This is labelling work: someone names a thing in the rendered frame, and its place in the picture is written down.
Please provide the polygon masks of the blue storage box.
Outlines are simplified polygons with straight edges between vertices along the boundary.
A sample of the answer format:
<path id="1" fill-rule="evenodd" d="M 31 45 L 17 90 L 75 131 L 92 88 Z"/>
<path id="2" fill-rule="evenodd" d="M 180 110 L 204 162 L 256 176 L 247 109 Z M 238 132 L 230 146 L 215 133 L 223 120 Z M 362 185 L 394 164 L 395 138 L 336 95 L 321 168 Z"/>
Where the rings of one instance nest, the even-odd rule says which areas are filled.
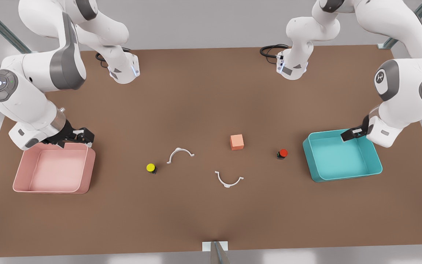
<path id="1" fill-rule="evenodd" d="M 344 142 L 341 137 L 343 131 L 313 132 L 303 141 L 314 182 L 354 179 L 382 172 L 374 144 L 366 137 Z"/>

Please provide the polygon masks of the pink storage box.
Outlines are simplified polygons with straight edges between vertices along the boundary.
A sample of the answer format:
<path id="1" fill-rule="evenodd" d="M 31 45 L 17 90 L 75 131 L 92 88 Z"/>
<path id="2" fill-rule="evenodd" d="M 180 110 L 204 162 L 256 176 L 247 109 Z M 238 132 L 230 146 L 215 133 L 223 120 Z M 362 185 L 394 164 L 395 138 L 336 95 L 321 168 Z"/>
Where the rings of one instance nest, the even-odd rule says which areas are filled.
<path id="1" fill-rule="evenodd" d="M 85 194 L 89 190 L 96 153 L 82 143 L 64 148 L 38 143 L 25 150 L 13 190 L 35 194 Z"/>

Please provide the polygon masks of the orange cube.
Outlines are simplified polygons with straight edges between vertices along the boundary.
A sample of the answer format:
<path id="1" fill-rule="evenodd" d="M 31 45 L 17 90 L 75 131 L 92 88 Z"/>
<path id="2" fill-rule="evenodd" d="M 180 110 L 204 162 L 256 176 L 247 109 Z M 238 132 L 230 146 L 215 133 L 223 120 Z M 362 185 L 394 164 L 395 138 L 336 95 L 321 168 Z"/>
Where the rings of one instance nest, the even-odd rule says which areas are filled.
<path id="1" fill-rule="evenodd" d="M 230 136 L 231 150 L 240 150 L 244 148 L 244 140 L 242 134 L 236 134 Z"/>

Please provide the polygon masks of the silver frame post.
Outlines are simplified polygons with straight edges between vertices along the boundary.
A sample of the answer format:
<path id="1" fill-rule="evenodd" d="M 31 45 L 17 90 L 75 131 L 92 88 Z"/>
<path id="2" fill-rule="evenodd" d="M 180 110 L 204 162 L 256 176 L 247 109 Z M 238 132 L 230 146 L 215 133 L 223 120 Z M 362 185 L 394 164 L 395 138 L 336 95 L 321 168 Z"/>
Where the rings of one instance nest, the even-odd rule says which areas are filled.
<path id="1" fill-rule="evenodd" d="M 32 52 L 7 26 L 0 20 L 0 35 L 22 54 Z"/>
<path id="2" fill-rule="evenodd" d="M 211 264 L 230 264 L 226 253 L 228 251 L 228 241 L 202 242 L 201 250 L 210 252 Z"/>
<path id="3" fill-rule="evenodd" d="M 380 50 L 390 50 L 401 42 L 411 58 L 422 57 L 422 2 L 411 10 L 403 0 L 380 0 L 376 11 L 376 20 L 381 28 L 377 34 L 388 37 L 377 45 Z"/>

